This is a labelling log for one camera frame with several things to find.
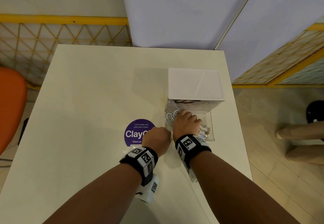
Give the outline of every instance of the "wrist strap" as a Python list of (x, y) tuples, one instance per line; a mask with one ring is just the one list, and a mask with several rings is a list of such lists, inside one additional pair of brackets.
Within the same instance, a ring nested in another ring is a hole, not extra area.
[(153, 178), (153, 169), (158, 161), (156, 152), (149, 147), (138, 147), (129, 151), (119, 162), (127, 163), (142, 176), (142, 186)]
[(187, 169), (190, 169), (190, 160), (203, 151), (212, 150), (209, 148), (209, 145), (200, 137), (188, 134), (183, 135), (176, 141), (176, 150), (181, 158), (181, 160), (187, 166)]

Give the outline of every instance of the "circular sticker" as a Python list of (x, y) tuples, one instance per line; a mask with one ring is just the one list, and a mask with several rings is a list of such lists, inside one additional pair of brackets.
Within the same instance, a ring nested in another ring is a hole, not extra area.
[(154, 124), (146, 119), (132, 121), (126, 128), (124, 139), (127, 146), (142, 144), (143, 135), (154, 127)]

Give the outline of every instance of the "orange chair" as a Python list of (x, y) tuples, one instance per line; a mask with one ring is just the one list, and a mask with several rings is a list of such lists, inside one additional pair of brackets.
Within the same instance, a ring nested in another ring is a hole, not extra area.
[(25, 79), (9, 68), (0, 67), (0, 155), (9, 145), (20, 124), (26, 105)]

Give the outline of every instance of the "table surface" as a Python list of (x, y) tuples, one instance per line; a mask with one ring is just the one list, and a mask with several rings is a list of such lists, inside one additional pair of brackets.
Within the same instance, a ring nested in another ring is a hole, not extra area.
[[(0, 220), (38, 224), (118, 164), (127, 125), (165, 125), (168, 68), (219, 71), (213, 153), (252, 179), (223, 51), (59, 45), (0, 195)], [(122, 223), (217, 223), (170, 146), (153, 202), (134, 199)]]

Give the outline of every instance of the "finger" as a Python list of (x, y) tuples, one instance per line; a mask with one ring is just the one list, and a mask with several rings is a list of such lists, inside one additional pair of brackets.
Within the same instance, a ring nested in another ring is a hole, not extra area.
[(192, 113), (191, 112), (186, 112), (186, 114), (184, 115), (185, 117), (189, 118), (192, 116)]
[(196, 115), (192, 115), (189, 119), (192, 120), (192, 121), (196, 121), (197, 120), (197, 116)]
[(201, 124), (202, 124), (202, 120), (201, 120), (201, 119), (197, 119), (197, 120), (195, 121), (195, 123), (201, 125)]
[(182, 110), (180, 111), (179, 115), (185, 115), (186, 112), (187, 112), (187, 111), (186, 111), (185, 109), (182, 109)]

